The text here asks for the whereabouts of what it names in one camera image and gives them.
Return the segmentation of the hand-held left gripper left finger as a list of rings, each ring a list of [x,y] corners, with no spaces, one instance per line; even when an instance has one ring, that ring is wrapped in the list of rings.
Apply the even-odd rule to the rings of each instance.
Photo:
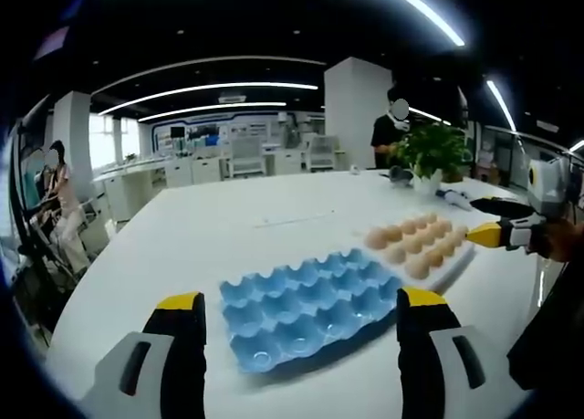
[[[98,362],[80,408],[87,418],[204,418],[205,345],[204,294],[164,299]]]

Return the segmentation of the person's right hand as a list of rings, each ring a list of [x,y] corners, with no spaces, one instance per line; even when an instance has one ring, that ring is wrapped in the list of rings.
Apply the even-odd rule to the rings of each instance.
[[[583,254],[583,224],[558,219],[535,225],[526,252],[556,262],[570,262]]]

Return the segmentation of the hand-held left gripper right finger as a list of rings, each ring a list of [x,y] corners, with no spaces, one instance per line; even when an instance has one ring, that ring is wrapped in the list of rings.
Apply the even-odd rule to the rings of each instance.
[[[504,352],[430,290],[397,291],[396,333],[403,418],[510,418],[529,396]]]

